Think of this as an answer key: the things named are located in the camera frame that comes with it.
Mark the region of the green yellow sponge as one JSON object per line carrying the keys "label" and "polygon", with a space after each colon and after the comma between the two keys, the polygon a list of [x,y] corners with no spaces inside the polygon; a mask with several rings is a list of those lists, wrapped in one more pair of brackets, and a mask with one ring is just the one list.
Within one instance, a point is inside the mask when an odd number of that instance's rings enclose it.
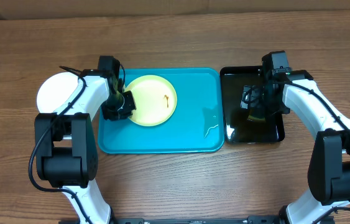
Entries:
{"label": "green yellow sponge", "polygon": [[265,111],[263,110],[250,110],[247,117],[249,121],[264,123],[266,121]]}

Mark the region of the yellow-green plate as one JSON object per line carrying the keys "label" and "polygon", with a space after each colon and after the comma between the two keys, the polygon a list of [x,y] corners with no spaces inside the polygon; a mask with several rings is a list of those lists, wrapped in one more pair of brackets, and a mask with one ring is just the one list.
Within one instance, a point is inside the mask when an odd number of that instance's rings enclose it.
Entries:
{"label": "yellow-green plate", "polygon": [[126,87],[135,102],[130,120],[140,126],[157,126],[168,120],[177,107],[177,93],[173,85],[157,75],[144,75]]}

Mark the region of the white plate with stain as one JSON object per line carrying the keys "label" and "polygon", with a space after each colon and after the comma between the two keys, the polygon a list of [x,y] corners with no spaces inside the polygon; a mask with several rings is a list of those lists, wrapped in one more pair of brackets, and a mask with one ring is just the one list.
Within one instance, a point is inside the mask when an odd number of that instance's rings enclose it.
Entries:
{"label": "white plate with stain", "polygon": [[78,77],[70,72],[57,73],[48,78],[37,93],[40,113],[52,113],[69,99],[78,86]]}

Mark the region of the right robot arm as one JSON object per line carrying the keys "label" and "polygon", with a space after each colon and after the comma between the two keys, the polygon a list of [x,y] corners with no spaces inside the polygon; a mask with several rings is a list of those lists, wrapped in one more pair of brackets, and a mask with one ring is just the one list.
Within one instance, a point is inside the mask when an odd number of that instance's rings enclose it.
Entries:
{"label": "right robot arm", "polygon": [[244,87],[241,106],[293,111],[315,140],[308,189],[280,210],[280,223],[333,223],[331,213],[350,212],[350,119],[320,92],[306,70],[267,72],[262,83]]}

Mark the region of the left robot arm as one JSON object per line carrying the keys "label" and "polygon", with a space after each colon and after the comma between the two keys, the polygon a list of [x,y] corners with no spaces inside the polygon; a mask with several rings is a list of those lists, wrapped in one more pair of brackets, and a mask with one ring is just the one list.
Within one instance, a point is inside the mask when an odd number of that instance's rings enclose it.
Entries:
{"label": "left robot arm", "polygon": [[40,110],[35,117],[35,146],[28,175],[42,192],[61,192],[75,209],[77,223],[117,223],[96,182],[98,153],[92,121],[98,111],[103,118],[118,121],[130,117],[136,104],[125,91],[126,73],[119,60],[102,55],[96,69],[63,72],[46,80],[39,103],[56,99],[53,91],[61,80],[72,80],[75,89],[51,112]]}

